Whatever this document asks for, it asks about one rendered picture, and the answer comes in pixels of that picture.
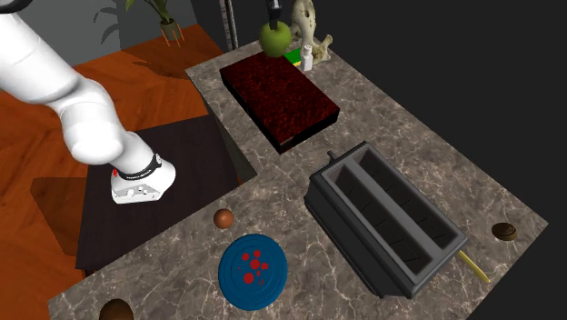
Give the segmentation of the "green apple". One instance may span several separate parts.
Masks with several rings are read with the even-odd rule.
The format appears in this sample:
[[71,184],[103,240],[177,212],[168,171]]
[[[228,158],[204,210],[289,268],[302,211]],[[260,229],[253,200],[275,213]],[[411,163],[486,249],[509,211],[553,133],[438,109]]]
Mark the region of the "green apple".
[[270,57],[282,56],[291,42],[290,28],[281,21],[277,22],[275,29],[272,29],[270,24],[265,24],[260,29],[259,44]]

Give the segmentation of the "beige bone-shaped sculpture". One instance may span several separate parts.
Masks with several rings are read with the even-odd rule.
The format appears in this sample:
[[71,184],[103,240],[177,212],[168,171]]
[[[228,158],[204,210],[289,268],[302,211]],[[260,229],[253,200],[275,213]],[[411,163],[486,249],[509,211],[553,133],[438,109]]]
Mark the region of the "beige bone-shaped sculpture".
[[333,43],[333,37],[327,35],[320,44],[316,44],[314,41],[316,14],[313,1],[294,0],[291,19],[290,30],[292,38],[300,38],[301,47],[309,45],[312,48],[313,63],[317,65],[330,60],[331,56],[328,52],[328,46]]

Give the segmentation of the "grey mottled pole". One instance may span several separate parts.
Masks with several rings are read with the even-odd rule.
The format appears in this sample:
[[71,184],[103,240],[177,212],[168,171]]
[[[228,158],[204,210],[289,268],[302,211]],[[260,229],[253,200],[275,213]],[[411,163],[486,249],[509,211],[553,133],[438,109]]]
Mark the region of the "grey mottled pole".
[[224,24],[224,32],[229,51],[237,49],[238,39],[236,32],[236,25],[234,21],[234,10],[232,0],[219,0],[219,6]]

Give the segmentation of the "green flat box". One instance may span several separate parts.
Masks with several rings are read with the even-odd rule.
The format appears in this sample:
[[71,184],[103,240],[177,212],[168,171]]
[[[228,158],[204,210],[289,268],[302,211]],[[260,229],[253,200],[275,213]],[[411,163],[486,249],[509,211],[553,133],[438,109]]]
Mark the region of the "green flat box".
[[285,53],[283,56],[294,66],[300,66],[302,64],[303,58],[300,47]]

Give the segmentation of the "dark red flat box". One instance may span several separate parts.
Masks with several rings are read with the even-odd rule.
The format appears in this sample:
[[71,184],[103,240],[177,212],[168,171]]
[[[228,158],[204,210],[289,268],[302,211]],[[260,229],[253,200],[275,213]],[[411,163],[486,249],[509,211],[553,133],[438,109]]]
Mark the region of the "dark red flat box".
[[221,68],[220,76],[280,154],[338,119],[340,108],[283,56],[260,52]]

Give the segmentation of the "potted green plant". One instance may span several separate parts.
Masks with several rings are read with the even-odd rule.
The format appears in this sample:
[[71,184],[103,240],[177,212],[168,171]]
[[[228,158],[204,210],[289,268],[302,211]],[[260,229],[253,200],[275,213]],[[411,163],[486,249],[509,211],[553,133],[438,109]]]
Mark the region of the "potted green plant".
[[172,18],[171,14],[167,9],[168,0],[143,0],[145,3],[150,5],[150,7],[158,14],[160,18],[160,30],[162,37],[166,44],[170,46],[171,42],[175,42],[178,47],[181,46],[181,42],[184,41],[184,35],[181,30],[180,25],[175,19]]

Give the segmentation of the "small brown ball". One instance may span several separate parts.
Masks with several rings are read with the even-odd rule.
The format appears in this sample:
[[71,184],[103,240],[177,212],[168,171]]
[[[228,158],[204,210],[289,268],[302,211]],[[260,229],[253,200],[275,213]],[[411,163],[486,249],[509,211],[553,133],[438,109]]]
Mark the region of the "small brown ball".
[[229,228],[234,222],[234,213],[226,208],[217,210],[214,213],[214,224],[220,229]]

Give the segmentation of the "dark grey toaster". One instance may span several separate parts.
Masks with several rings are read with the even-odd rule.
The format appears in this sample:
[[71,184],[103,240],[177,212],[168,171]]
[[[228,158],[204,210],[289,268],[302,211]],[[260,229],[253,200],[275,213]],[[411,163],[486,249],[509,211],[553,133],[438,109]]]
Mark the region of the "dark grey toaster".
[[416,296],[466,235],[372,145],[332,155],[304,203],[369,291]]

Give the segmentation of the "blue plate with red spots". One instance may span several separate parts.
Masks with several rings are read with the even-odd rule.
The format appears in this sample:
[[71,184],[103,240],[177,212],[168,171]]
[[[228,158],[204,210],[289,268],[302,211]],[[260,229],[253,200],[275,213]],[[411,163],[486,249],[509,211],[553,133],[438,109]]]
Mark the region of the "blue plate with red spots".
[[267,235],[250,234],[226,248],[218,266],[218,282],[231,305],[256,311],[278,298],[287,272],[283,249]]

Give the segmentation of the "dark brown round lid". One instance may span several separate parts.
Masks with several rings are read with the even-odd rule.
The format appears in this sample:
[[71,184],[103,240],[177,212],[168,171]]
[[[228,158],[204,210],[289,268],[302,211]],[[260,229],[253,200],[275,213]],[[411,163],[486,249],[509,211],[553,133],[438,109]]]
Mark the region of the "dark brown round lid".
[[517,229],[507,222],[494,224],[491,228],[492,234],[502,241],[513,241],[517,237]]

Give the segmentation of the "yellow pencil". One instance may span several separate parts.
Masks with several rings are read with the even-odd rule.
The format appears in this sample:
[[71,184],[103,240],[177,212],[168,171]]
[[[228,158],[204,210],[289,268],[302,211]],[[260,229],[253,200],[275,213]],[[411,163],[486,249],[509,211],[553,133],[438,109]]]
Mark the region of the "yellow pencil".
[[458,257],[464,261],[467,266],[473,271],[474,275],[485,283],[490,283],[491,280],[487,274],[462,250],[458,252]]

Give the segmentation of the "dark brown round object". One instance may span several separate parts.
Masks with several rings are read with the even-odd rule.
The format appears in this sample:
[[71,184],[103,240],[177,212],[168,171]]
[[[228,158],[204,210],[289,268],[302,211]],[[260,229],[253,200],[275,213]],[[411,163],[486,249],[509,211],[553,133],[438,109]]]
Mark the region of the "dark brown round object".
[[125,300],[116,298],[104,304],[98,320],[134,320],[134,313]]

